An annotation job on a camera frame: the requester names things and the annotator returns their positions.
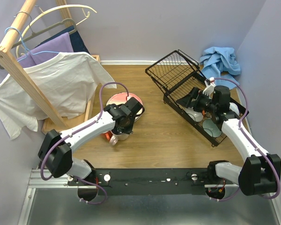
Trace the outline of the pink white plate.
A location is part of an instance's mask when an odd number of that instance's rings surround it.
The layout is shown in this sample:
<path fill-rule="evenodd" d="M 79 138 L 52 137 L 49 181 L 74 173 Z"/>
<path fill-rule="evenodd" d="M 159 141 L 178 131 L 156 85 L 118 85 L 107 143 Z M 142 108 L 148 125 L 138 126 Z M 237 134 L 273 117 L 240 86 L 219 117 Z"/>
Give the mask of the pink white plate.
<path fill-rule="evenodd" d="M 112 97 L 110 97 L 108 99 L 106 105 L 110 105 L 110 104 L 116 104 L 116 105 L 124 104 L 124 103 L 126 103 L 127 100 L 129 100 L 132 97 L 134 97 L 136 100 L 138 100 L 143 105 L 142 100 L 137 95 L 135 95 L 133 93 L 129 93 L 129 95 L 127 95 L 126 92 L 121 92 L 121 93 L 113 95 Z"/>

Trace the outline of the white orange bowl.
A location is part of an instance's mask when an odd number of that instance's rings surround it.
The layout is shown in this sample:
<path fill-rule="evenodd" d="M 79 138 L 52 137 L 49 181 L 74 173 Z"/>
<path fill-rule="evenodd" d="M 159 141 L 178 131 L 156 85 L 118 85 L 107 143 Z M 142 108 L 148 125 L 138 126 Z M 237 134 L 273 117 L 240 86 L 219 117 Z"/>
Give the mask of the white orange bowl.
<path fill-rule="evenodd" d="M 201 122 L 204 118 L 203 114 L 194 111 L 192 108 L 185 108 L 184 111 L 190 116 L 195 122 Z"/>

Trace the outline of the orange mug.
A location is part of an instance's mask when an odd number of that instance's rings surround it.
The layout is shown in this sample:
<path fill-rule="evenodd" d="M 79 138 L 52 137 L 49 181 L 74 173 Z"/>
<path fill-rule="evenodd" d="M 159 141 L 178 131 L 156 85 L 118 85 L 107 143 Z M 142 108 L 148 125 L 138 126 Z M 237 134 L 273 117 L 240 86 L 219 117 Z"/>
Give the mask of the orange mug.
<path fill-rule="evenodd" d="M 111 132 L 106 132 L 106 133 L 103 133 L 103 136 L 109 141 L 112 137 L 112 133 Z"/>

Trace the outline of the pink mug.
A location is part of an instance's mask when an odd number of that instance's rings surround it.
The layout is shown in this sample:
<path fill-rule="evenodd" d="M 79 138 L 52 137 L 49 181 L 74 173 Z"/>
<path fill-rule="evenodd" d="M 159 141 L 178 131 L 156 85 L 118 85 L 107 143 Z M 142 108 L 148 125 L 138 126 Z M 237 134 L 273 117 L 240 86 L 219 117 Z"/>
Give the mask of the pink mug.
<path fill-rule="evenodd" d="M 119 141 L 126 140 L 129 137 L 129 134 L 126 133 L 113 133 L 112 131 L 110 131 L 109 133 L 109 144 L 112 146 L 116 145 Z"/>

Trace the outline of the plain white bowl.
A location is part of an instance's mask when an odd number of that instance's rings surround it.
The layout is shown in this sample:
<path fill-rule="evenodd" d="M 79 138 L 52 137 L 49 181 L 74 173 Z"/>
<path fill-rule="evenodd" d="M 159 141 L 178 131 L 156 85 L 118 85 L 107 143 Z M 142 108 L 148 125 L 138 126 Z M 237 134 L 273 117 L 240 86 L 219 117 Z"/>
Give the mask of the plain white bowl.
<path fill-rule="evenodd" d="M 239 116 L 239 109 L 238 106 L 235 103 L 230 102 L 229 103 L 229 109 L 233 112 L 235 112 Z"/>

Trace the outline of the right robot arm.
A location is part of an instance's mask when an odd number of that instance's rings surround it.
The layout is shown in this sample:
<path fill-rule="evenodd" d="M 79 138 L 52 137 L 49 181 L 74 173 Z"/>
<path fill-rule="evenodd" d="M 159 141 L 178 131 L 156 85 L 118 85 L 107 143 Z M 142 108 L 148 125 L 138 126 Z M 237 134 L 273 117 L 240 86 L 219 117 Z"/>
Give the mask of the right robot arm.
<path fill-rule="evenodd" d="M 261 195 L 276 198 L 281 191 L 281 158 L 269 154 L 245 129 L 241 117 L 230 109 L 230 90 L 226 86 L 215 86 L 213 94 L 194 87 L 186 96 L 176 102 L 195 112 L 206 112 L 212 122 L 234 144 L 242 159 L 239 167 L 230 162 L 212 162 L 206 178 L 210 183 L 218 183 L 222 178 L 238 185 L 246 196 Z"/>

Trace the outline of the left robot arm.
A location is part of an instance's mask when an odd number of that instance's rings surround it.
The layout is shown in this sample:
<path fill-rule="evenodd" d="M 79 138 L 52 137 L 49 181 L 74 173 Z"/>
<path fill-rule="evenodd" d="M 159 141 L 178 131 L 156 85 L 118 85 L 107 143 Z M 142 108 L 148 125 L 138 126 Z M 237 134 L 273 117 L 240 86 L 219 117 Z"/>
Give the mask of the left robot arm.
<path fill-rule="evenodd" d="M 111 132 L 112 144 L 126 139 L 133 132 L 135 119 L 143 112 L 142 103 L 131 97 L 124 104 L 107 105 L 98 115 L 76 127 L 61 132 L 49 131 L 38 153 L 41 169 L 47 168 L 54 178 L 67 174 L 90 185 L 95 178 L 93 166 L 86 160 L 73 158 L 73 153 L 103 133 Z"/>

